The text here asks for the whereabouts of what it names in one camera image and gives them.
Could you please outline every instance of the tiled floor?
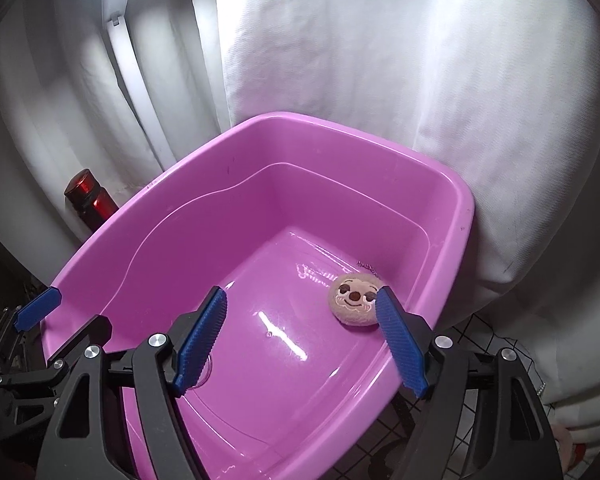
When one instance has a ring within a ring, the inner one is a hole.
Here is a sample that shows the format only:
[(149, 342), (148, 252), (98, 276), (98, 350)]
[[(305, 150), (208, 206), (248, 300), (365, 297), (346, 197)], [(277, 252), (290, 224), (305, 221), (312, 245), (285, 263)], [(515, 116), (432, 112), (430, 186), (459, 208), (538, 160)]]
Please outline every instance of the tiled floor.
[[(536, 371), (535, 363), (529, 356), (529, 352), (517, 340), (497, 336), (491, 326), (481, 317), (474, 314), (469, 319), (447, 330), (445, 334), (461, 347), (471, 349), (475, 352), (495, 354), (504, 347), (516, 349), (517, 354), (525, 364), (536, 390), (541, 392), (544, 389), (544, 383)], [(418, 402), (410, 390), (401, 387), (400, 393), (410, 407), (413, 420), (418, 423), (418, 416), (420, 415)], [(444, 480), (458, 480), (460, 478), (462, 464), (464, 463), (469, 440), (471, 439), (476, 401), (477, 390), (468, 390), (464, 398), (464, 407), (458, 425), (456, 442), (449, 457), (449, 462), (446, 465)], [(545, 410), (551, 421), (554, 408), (546, 406)], [(404, 431), (400, 426), (398, 416), (391, 404), (389, 404), (366, 433), (360, 437), (358, 442), (320, 480), (369, 480), (370, 476), (367, 470), (374, 453), (386, 444), (403, 436)], [(565, 478), (569, 480), (577, 479), (587, 467), (588, 464), (583, 462), (569, 472)]]

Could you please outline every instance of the silver screw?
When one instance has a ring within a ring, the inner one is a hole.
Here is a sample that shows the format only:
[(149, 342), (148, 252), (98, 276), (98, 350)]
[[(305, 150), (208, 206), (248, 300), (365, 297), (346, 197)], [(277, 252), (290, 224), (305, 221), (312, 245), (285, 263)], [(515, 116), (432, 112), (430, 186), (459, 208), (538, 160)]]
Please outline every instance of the silver screw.
[(436, 338), (436, 346), (438, 348), (451, 348), (454, 345), (454, 342), (451, 341), (450, 337), (447, 337), (446, 335), (439, 335)]
[(501, 354), (507, 361), (515, 361), (518, 358), (516, 351), (511, 348), (503, 348)]
[(162, 346), (167, 342), (167, 336), (164, 334), (153, 334), (149, 338), (149, 344), (151, 346)]
[(99, 353), (100, 353), (100, 347), (97, 345), (87, 346), (87, 348), (85, 348), (85, 350), (84, 350), (84, 356), (87, 359), (93, 359)]

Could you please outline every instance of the glowing light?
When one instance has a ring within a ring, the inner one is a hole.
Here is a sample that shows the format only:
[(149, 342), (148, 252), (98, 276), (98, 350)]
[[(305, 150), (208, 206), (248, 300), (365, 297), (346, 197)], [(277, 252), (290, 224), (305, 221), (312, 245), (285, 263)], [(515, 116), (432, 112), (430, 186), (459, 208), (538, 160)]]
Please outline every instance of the glowing light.
[(289, 339), (288, 335), (286, 335), (283, 330), (280, 330), (277, 326), (270, 322), (269, 318), (264, 312), (259, 312), (258, 317), (262, 320), (264, 326), (267, 327), (268, 332), (271, 332), (272, 335), (282, 339), (282, 341), (291, 349), (294, 354), (300, 358), (301, 361), (306, 361), (306, 352), (304, 352), (304, 350), (302, 350), (296, 343), (291, 341), (291, 339)]

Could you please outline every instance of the blue gripper pad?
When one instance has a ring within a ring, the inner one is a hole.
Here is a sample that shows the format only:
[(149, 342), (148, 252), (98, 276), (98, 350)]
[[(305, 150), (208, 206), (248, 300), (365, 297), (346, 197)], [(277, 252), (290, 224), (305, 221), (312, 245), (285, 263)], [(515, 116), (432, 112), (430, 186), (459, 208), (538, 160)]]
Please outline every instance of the blue gripper pad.
[(15, 329), (20, 332), (22, 330), (31, 330), (36, 323), (39, 323), (48, 314), (60, 305), (62, 294), (54, 286), (50, 286), (35, 300), (29, 301), (18, 313), (16, 321), (13, 323)]
[(225, 317), (226, 293), (218, 288), (178, 352), (178, 369), (173, 381), (177, 397), (198, 382)]
[(413, 390), (417, 398), (421, 398), (429, 388), (424, 355), (402, 318), (402, 306), (397, 300), (394, 301), (393, 293), (387, 289), (387, 286), (382, 287), (376, 297), (378, 324), (398, 367), (402, 384)]

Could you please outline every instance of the pink plush object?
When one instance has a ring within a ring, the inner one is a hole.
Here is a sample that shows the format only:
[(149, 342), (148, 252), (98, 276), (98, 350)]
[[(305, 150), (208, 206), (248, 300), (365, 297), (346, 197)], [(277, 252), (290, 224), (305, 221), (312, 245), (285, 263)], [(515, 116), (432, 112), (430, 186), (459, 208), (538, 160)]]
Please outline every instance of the pink plush object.
[(329, 306), (341, 323), (369, 326), (376, 319), (376, 294), (384, 283), (371, 274), (338, 276), (329, 289)]

